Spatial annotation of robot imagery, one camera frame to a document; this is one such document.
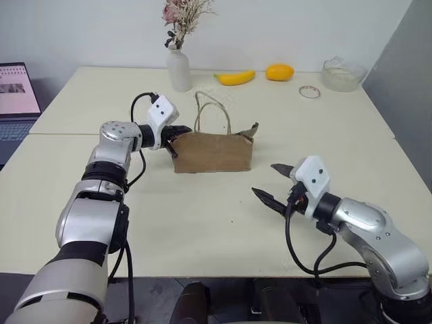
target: laptop keyboard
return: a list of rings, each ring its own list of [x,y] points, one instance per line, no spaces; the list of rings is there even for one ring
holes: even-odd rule
[[[0,141],[23,140],[33,124],[0,124]]]

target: transparent bowl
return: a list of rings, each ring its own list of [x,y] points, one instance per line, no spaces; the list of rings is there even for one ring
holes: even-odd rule
[[[358,87],[366,74],[367,70],[364,67],[334,57],[324,62],[321,77],[329,89],[350,92]]]

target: white table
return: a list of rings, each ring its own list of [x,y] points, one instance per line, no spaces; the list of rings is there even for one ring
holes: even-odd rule
[[[432,197],[395,140],[263,133],[257,134],[249,172],[178,175],[167,152],[145,152],[147,172],[126,197],[135,276],[305,276],[286,248],[284,220],[250,187],[285,199],[291,183],[269,165],[310,154],[324,158],[334,194],[386,209],[432,261]],[[32,134],[0,172],[0,272],[35,273],[57,254],[55,224],[97,142],[96,135]],[[131,177],[140,168],[134,155]],[[329,241],[299,215],[292,237],[309,267]],[[323,266],[359,260],[339,240]],[[117,275],[126,273],[123,263]],[[350,268],[329,275],[366,274]]]
[[[263,72],[241,86],[220,85],[212,72],[193,71],[194,88],[176,92],[171,88],[166,70],[81,67],[50,104],[31,129],[31,134],[98,134],[107,120],[129,120],[134,97],[155,91],[171,100],[180,112],[176,124],[193,126],[196,117],[194,96],[203,89],[225,104],[233,131],[260,123],[259,134],[274,137],[312,136],[337,141],[350,137],[394,138],[383,118],[362,88],[354,92],[326,89],[318,73],[296,73],[288,82],[265,79]],[[306,99],[298,89],[316,86],[319,99]],[[137,120],[145,122],[150,107],[142,99],[136,107]],[[222,114],[210,109],[203,114],[203,130],[224,131]]]

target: laptop screen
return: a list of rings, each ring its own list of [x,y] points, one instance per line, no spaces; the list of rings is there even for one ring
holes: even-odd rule
[[[0,117],[40,114],[26,66],[23,63],[0,64]]]

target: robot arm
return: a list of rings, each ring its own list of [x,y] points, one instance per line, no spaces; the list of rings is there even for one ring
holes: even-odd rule
[[[432,321],[427,258],[394,227],[383,209],[330,194],[330,177],[320,157],[308,157],[295,167],[280,164],[272,167],[294,183],[288,198],[294,207],[292,212],[314,219],[317,229],[326,234],[339,234],[362,256],[373,285],[383,296],[383,313],[392,318],[390,323]],[[273,196],[262,190],[254,192],[267,206],[285,214],[285,206]],[[395,315],[401,311],[402,317]],[[409,321],[401,320],[404,316]]]
[[[164,96],[152,102],[147,125],[109,121],[101,126],[99,144],[57,223],[60,251],[34,276],[7,324],[103,322],[106,256],[126,243],[131,154],[142,147],[169,148],[170,140],[191,131],[170,126],[178,112]]]

